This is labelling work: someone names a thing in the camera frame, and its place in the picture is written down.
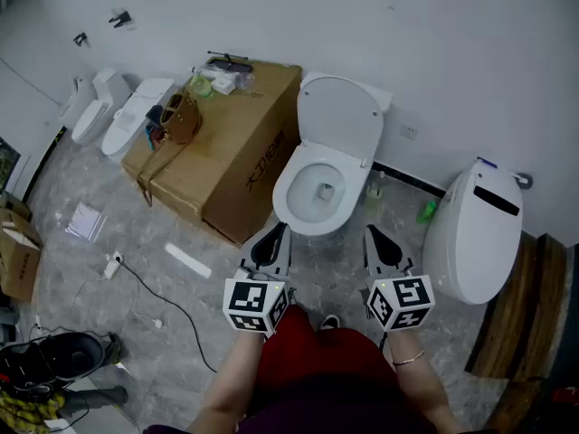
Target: wooden board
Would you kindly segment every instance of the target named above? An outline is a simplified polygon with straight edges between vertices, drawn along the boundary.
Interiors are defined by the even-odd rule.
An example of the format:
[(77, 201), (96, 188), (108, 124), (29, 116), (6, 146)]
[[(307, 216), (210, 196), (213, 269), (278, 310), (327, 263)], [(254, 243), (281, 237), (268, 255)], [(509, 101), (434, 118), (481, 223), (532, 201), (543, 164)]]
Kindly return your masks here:
[(546, 378), (546, 358), (561, 310), (565, 288), (565, 246), (549, 235), (537, 240), (535, 265), (536, 305), (527, 311), (527, 321), (518, 341), (507, 377), (513, 381)]
[(485, 429), (496, 429), (500, 434), (518, 432), (541, 391), (541, 382), (510, 382), (490, 414)]
[(470, 354), (465, 370), (476, 376), (506, 378), (518, 341), (533, 310), (536, 239), (521, 233), (515, 265), (507, 283), (489, 302), (479, 337)]

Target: white toilet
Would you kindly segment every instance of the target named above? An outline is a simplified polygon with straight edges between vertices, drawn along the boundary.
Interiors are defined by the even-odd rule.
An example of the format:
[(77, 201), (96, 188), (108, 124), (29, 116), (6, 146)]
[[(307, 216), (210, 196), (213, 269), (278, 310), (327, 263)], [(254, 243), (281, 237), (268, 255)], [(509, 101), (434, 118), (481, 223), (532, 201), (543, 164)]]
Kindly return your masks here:
[(273, 189), (273, 208), (296, 233), (325, 237), (349, 219), (368, 173), (392, 94), (310, 72), (301, 82), (301, 143)]
[(447, 296), (467, 304), (488, 302), (508, 279), (522, 222), (515, 179), (477, 161), (454, 181), (434, 214), (422, 271)]
[(119, 109), (102, 140), (102, 152), (120, 163), (149, 120), (146, 114), (155, 105), (163, 105), (177, 91), (172, 79), (146, 79), (127, 103)]
[(122, 76), (111, 68), (99, 72), (92, 84), (98, 99), (89, 104), (72, 130), (72, 139), (79, 145), (88, 145), (101, 137), (132, 92)]
[(62, 107), (59, 122), (66, 128), (73, 129), (89, 104), (97, 99), (97, 91), (86, 77), (71, 77), (71, 97)]

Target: cardboard box flap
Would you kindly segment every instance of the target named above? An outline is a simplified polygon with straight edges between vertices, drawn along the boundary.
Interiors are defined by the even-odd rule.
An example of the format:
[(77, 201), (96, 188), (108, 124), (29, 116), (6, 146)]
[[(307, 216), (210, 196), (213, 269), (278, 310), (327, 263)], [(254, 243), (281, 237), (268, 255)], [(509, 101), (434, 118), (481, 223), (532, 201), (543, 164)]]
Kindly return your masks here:
[(26, 246), (28, 248), (32, 248), (34, 250), (40, 250), (40, 248), (38, 246), (36, 246), (29, 238), (27, 238), (26, 236), (24, 236), (23, 233), (19, 232), (18, 230), (14, 229), (14, 228), (4, 227), (2, 229), (2, 232), (5, 233), (10, 238), (12, 238), (18, 244), (22, 244), (23, 246)]
[(151, 181), (152, 193), (157, 197), (160, 193), (171, 195), (201, 219), (204, 205), (240, 147), (251, 138), (287, 85), (301, 73), (299, 66), (261, 61), (251, 64), (255, 75), (251, 92), (235, 90), (228, 96), (215, 92), (210, 98), (196, 98), (202, 126), (179, 154), (176, 152), (180, 146), (166, 143), (151, 157), (147, 138), (141, 135), (122, 161), (129, 175), (137, 178), (150, 158), (139, 179), (148, 182), (151, 174), (171, 161)]
[(43, 246), (43, 242), (36, 230), (22, 217), (15, 212), (7, 209), (0, 210), (0, 224), (3, 231), (11, 231), (12, 233), (21, 233), (36, 249)]

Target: wall socket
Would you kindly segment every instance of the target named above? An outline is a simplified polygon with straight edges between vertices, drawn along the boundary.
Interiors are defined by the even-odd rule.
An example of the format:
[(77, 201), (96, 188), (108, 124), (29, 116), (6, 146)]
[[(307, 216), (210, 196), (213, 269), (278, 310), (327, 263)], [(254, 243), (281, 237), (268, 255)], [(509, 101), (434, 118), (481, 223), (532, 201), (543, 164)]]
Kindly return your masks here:
[(400, 135), (403, 137), (415, 140), (418, 137), (418, 129), (414, 127), (409, 127), (404, 124), (400, 126)]

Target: power strip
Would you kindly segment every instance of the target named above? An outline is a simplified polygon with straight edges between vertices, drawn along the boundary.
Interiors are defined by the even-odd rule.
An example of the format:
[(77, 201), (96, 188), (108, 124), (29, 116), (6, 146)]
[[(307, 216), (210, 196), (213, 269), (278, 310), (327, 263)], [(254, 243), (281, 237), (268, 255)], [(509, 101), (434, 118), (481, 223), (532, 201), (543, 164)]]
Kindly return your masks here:
[(107, 260), (109, 263), (105, 268), (105, 278), (112, 279), (120, 269), (120, 262), (123, 261), (123, 255), (116, 250), (112, 256), (107, 254)]

